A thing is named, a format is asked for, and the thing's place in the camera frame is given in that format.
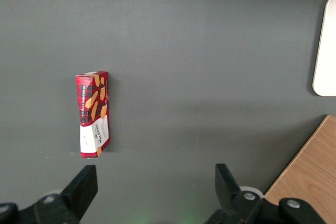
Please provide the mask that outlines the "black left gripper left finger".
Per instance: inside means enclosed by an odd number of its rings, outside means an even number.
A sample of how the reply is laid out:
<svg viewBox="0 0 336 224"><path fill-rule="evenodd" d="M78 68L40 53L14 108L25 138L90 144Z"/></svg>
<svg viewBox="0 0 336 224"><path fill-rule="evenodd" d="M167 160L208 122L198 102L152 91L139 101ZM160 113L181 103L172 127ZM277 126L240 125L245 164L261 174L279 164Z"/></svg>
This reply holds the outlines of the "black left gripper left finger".
<svg viewBox="0 0 336 224"><path fill-rule="evenodd" d="M1 223L79 223L97 192L96 166L86 165L59 194L22 210L13 202L1 204Z"/></svg>

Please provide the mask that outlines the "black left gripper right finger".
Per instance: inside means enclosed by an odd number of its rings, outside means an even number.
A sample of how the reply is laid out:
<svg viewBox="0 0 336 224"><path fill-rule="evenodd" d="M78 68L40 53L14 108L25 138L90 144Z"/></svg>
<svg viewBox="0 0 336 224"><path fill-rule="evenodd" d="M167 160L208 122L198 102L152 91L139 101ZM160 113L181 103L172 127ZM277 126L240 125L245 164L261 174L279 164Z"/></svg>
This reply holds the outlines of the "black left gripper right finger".
<svg viewBox="0 0 336 224"><path fill-rule="evenodd" d="M278 205L251 190L241 190L226 164L215 166L215 191L221 209L206 223L325 223L306 201L283 198Z"/></svg>

